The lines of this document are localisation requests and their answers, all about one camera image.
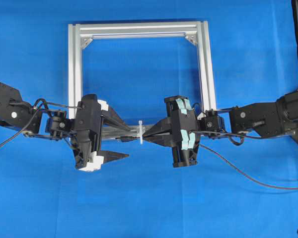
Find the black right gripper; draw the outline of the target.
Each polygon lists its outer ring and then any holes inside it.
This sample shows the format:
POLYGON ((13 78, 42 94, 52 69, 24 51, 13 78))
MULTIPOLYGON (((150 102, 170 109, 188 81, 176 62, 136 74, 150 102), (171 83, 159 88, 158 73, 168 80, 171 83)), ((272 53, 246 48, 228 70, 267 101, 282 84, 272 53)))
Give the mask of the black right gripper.
POLYGON ((172 147, 173 167, 197 164, 200 145, 197 116, 190 101, 184 96, 164 99, 167 117, 161 119, 143 134, 144 140, 164 147, 172 147), (158 135, 170 132, 170 135, 158 135))

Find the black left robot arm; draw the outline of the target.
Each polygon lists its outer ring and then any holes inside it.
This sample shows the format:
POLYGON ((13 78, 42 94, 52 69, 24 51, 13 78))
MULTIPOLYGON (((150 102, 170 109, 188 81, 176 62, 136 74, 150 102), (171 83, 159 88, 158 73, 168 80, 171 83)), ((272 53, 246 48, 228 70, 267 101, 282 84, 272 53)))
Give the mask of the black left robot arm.
POLYGON ((95 94, 82 97, 75 107, 74 119, 67 117, 67 106, 58 105, 59 110, 52 110, 49 105, 45 99, 31 105, 17 89, 0 82, 0 126, 26 137, 64 140, 73 151, 75 168, 80 171, 93 172, 105 163, 127 157, 101 149, 103 125, 123 131, 131 128, 95 94))

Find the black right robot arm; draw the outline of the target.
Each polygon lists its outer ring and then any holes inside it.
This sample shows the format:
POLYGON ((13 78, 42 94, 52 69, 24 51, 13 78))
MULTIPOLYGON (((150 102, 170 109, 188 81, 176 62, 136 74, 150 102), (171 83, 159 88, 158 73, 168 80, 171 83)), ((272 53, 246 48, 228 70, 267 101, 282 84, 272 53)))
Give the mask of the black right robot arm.
POLYGON ((247 133, 255 131, 261 139, 290 135, 298 144, 298 90, 275 102, 254 103, 227 109, 231 132, 225 129, 219 111, 208 110, 199 118, 183 96, 165 98, 167 117, 161 119, 144 134, 144 140, 172 149, 173 166, 197 164, 201 136, 211 139, 238 137, 241 142, 247 133))

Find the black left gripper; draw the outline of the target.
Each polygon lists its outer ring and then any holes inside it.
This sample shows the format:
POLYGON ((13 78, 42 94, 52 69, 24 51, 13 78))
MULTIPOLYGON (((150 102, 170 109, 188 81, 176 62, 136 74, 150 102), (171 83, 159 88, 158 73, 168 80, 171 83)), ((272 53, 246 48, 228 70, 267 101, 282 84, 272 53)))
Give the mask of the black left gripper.
POLYGON ((77 110, 74 120, 75 168, 93 172, 100 170, 105 163, 129 157, 129 154, 101 151, 103 122, 123 131, 131 131, 116 111, 95 94, 83 96, 78 106, 80 109, 77 110))

